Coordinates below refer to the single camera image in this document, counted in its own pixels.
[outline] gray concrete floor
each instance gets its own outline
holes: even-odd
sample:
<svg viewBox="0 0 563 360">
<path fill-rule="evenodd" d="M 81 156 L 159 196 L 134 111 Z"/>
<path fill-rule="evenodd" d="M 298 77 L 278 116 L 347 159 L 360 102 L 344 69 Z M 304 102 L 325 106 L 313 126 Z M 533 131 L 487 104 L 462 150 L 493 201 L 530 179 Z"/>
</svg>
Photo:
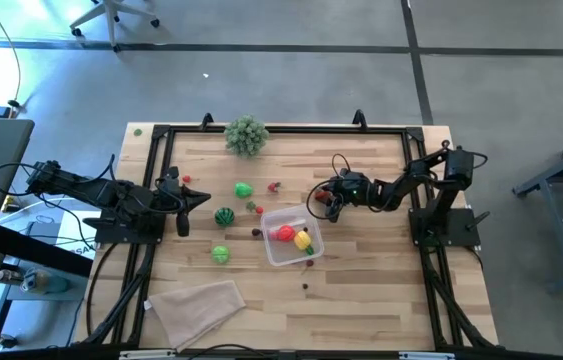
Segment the gray concrete floor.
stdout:
<svg viewBox="0 0 563 360">
<path fill-rule="evenodd" d="M 169 42 L 400 46 L 407 42 L 398 4 L 154 0 L 146 6 L 162 18 L 165 35 L 156 39 Z M 413 0 L 412 8 L 425 46 L 563 48 L 563 1 Z M 29 15 L 18 18 L 23 25 L 13 25 L 15 36 L 67 39 L 62 29 L 76 16 L 70 9 L 39 15 L 53 24 L 40 30 L 29 25 Z M 92 38 L 105 40 L 104 23 L 90 26 Z M 123 26 L 127 42 L 157 41 L 141 21 Z M 421 124 L 408 55 L 19 54 L 26 103 L 20 117 L 37 124 L 24 160 L 56 159 L 80 173 L 98 172 L 118 153 L 129 121 L 200 121 L 209 111 L 218 121 L 252 113 L 267 122 L 347 123 L 362 108 L 374 124 Z M 12 96 L 12 61 L 0 49 L 0 104 Z M 563 294 L 546 292 L 563 269 L 552 226 L 538 196 L 518 200 L 510 192 L 563 148 L 563 57 L 425 56 L 423 69 L 435 124 L 450 125 L 455 143 L 490 156 L 467 197 L 477 211 L 492 212 L 480 233 L 500 342 L 563 354 Z M 15 186 L 24 188 L 22 181 Z"/>
</svg>

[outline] beige cloth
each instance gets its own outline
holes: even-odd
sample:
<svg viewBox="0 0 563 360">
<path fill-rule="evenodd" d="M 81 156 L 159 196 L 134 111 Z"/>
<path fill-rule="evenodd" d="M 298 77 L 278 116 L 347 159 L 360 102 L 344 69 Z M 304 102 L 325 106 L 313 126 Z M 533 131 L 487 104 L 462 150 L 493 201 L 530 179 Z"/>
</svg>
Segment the beige cloth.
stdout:
<svg viewBox="0 0 563 360">
<path fill-rule="evenodd" d="M 152 295 L 148 300 L 168 334 L 170 345 L 178 351 L 245 307 L 232 280 Z"/>
</svg>

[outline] paper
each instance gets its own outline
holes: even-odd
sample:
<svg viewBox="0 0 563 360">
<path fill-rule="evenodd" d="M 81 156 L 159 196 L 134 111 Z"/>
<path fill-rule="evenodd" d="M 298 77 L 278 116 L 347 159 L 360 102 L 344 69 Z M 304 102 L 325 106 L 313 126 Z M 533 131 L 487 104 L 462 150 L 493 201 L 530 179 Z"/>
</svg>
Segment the paper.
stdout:
<svg viewBox="0 0 563 360">
<path fill-rule="evenodd" d="M 81 229 L 83 231 L 83 236 L 85 237 L 86 241 L 90 246 L 96 248 L 96 244 L 94 242 L 94 236 L 96 235 L 97 231 L 83 222 L 83 219 L 86 218 L 98 218 L 101 215 L 101 211 L 72 211 L 79 219 L 81 220 Z M 77 223 L 77 219 L 74 216 L 70 215 L 70 213 L 64 212 L 63 218 L 61 219 L 61 228 L 59 228 L 59 236 L 60 237 L 67 237 L 73 238 L 75 240 L 81 239 L 81 235 L 79 234 L 79 225 Z M 72 251 L 75 254 L 81 255 L 88 259 L 94 259 L 94 255 L 96 251 L 91 250 L 88 248 L 83 241 L 74 241 L 69 239 L 57 239 L 57 246 L 68 251 Z"/>
</svg>

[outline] clear plastic container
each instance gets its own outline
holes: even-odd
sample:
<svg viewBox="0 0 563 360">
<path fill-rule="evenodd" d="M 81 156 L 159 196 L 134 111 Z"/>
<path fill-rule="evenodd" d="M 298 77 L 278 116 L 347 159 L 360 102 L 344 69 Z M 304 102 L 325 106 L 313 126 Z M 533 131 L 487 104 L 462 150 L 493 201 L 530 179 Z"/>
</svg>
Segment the clear plastic container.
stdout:
<svg viewBox="0 0 563 360">
<path fill-rule="evenodd" d="M 276 239 L 275 232 L 284 225 L 292 227 L 295 234 L 299 231 L 303 231 L 303 228 L 307 228 L 307 233 L 312 239 L 311 246 L 314 253 L 308 255 L 305 250 L 300 250 L 294 244 L 294 240 L 284 242 Z M 323 240 L 321 239 L 319 224 L 317 220 L 308 213 L 305 205 L 263 214 L 263 216 L 261 216 L 261 232 L 263 232 L 268 259 L 274 266 L 283 266 L 306 261 L 323 255 Z"/>
</svg>

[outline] wooden tabletop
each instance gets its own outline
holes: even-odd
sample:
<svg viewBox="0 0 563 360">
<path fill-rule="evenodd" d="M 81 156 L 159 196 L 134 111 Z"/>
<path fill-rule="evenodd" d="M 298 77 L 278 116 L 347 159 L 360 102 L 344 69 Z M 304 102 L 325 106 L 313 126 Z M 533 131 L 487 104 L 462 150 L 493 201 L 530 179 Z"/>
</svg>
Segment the wooden tabletop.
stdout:
<svg viewBox="0 0 563 360">
<path fill-rule="evenodd" d="M 141 184 L 153 125 L 128 124 L 117 178 Z M 136 129 L 143 134 L 135 136 Z M 451 140 L 446 126 L 426 126 L 424 134 L 428 153 L 438 150 L 442 140 Z M 160 146 L 155 178 L 161 167 L 163 141 Z M 192 189 L 211 193 L 212 199 L 191 213 L 189 237 L 178 237 L 175 218 L 168 217 L 154 259 L 149 294 L 232 279 L 247 305 L 192 348 L 221 343 L 259 349 L 434 348 L 421 262 L 407 220 L 409 197 L 393 212 L 375 214 L 364 207 L 348 206 L 338 223 L 320 221 L 325 253 L 305 272 L 303 264 L 272 266 L 263 241 L 251 235 L 260 222 L 259 216 L 246 209 L 247 201 L 254 201 L 265 211 L 305 203 L 308 191 L 333 175 L 331 157 L 336 152 L 347 157 L 353 170 L 370 179 L 392 181 L 404 167 L 401 141 L 394 135 L 271 134 L 261 155 L 252 160 L 229 154 L 222 134 L 176 135 L 171 164 L 179 167 L 181 175 L 192 177 Z M 249 199 L 234 196 L 237 181 L 254 187 Z M 267 185 L 276 181 L 282 183 L 279 193 L 268 192 Z M 464 205 L 461 194 L 455 206 Z M 213 213 L 219 207 L 235 211 L 233 226 L 224 229 L 214 223 Z M 210 250 L 215 245 L 229 247 L 229 263 L 212 262 Z M 92 299 L 94 326 L 119 296 L 128 248 L 117 246 L 102 267 Z M 97 252 L 95 266 L 104 249 Z M 447 252 L 458 303 L 482 334 L 496 343 L 477 259 L 462 248 L 448 248 Z M 134 303 L 128 309 L 124 340 L 131 327 Z M 440 312 L 450 341 L 442 306 Z M 85 338 L 84 313 L 75 340 Z M 153 310 L 146 312 L 141 347 L 169 347 Z"/>
</svg>

